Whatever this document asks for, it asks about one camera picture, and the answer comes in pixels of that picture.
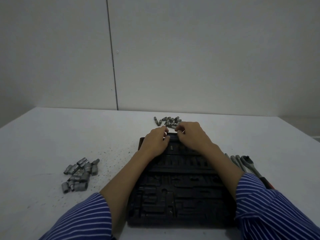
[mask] socket pile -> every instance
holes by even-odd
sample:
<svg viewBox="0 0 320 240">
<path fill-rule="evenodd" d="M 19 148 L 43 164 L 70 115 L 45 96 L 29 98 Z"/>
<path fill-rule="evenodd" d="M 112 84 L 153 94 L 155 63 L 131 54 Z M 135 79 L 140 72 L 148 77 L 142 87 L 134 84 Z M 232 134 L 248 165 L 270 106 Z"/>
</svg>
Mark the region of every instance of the socket pile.
<svg viewBox="0 0 320 240">
<path fill-rule="evenodd" d="M 175 117 L 175 118 L 171 118 L 171 117 L 164 117 L 162 120 L 160 120 L 158 122 L 156 117 L 153 117 L 155 123 L 157 126 L 160 126 L 162 124 L 162 121 L 165 121 L 164 125 L 166 127 L 175 129 L 177 127 L 177 125 L 181 122 L 181 120 L 179 119 L 179 116 Z"/>
<path fill-rule="evenodd" d="M 64 194 L 69 191 L 86 191 L 88 188 L 88 182 L 90 175 L 95 176 L 98 174 L 98 163 L 100 159 L 89 162 L 85 157 L 79 160 L 75 165 L 67 166 L 63 172 L 65 175 L 71 175 L 71 177 L 64 183 L 62 183 L 62 191 Z"/>
</svg>

